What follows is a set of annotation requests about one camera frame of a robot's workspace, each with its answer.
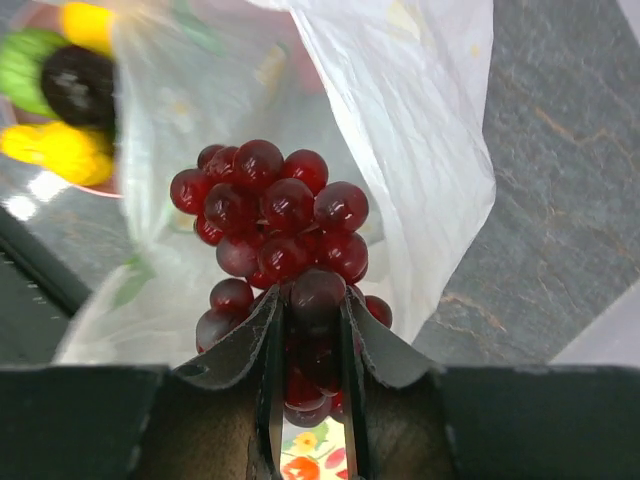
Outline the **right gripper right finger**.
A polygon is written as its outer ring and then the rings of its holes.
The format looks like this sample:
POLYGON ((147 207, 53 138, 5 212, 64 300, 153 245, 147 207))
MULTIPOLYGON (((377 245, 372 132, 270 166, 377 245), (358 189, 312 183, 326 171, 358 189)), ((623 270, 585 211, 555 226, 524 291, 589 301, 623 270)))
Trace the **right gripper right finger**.
POLYGON ((353 479, 635 479, 639 372, 446 366, 348 293, 343 408, 353 479))

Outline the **dark red fake grapes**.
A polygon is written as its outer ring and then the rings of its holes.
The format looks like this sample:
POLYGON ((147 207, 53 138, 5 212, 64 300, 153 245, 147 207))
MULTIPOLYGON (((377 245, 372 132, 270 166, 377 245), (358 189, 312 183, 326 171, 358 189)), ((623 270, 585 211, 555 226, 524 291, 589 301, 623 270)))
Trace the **dark red fake grapes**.
POLYGON ((317 152, 283 154, 255 139, 212 144, 169 186, 173 205, 194 220, 224 271, 196 324, 198 353, 249 318, 277 287, 284 305, 285 418, 313 427, 344 418, 340 305, 369 266, 360 229, 369 214, 364 191, 331 181, 317 152))

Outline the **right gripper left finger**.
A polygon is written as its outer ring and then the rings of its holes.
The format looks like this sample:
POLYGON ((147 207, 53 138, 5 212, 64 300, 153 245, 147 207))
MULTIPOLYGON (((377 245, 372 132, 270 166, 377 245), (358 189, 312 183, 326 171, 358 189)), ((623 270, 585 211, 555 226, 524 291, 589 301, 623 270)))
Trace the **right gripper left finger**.
POLYGON ((1 372, 5 479, 276 479, 277 290, 207 352, 1 372))

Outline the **white plastic bag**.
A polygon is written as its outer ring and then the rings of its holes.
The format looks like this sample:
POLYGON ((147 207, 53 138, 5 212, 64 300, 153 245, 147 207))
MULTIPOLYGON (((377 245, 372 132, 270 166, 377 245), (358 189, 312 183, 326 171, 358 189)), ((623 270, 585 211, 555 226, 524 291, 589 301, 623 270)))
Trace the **white plastic bag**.
POLYGON ((134 247, 74 317, 58 364, 161 363, 196 351, 222 279, 169 198, 209 144, 307 148, 360 186, 365 291, 416 338, 485 223, 489 1, 112 1, 117 186, 134 247))

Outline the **yellow fake lemon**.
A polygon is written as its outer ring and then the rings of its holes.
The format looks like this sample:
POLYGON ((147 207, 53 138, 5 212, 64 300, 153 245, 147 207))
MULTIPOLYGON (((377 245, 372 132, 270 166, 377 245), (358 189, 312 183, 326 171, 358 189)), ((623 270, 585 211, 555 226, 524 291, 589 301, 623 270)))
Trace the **yellow fake lemon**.
POLYGON ((89 3, 71 1, 59 9, 62 34, 71 43, 108 57, 113 56, 113 20, 111 10, 89 3))

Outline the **yellow orange fake fruit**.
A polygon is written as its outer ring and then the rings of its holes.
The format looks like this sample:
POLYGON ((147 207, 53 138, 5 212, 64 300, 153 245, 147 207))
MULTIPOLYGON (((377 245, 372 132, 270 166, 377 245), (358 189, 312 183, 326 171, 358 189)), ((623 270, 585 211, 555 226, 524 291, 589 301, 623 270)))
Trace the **yellow orange fake fruit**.
POLYGON ((104 183, 114 170, 113 144, 104 132, 71 127, 61 121, 4 129, 1 152, 83 187, 104 183))

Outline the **light green fake fruit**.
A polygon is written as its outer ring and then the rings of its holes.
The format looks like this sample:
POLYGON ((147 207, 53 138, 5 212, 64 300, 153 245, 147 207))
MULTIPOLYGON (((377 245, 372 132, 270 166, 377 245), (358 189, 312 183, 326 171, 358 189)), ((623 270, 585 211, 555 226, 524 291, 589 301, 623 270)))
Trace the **light green fake fruit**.
POLYGON ((12 31, 1 43, 1 93, 17 108, 56 118, 41 90, 44 62, 69 42, 60 34, 39 28, 12 31))

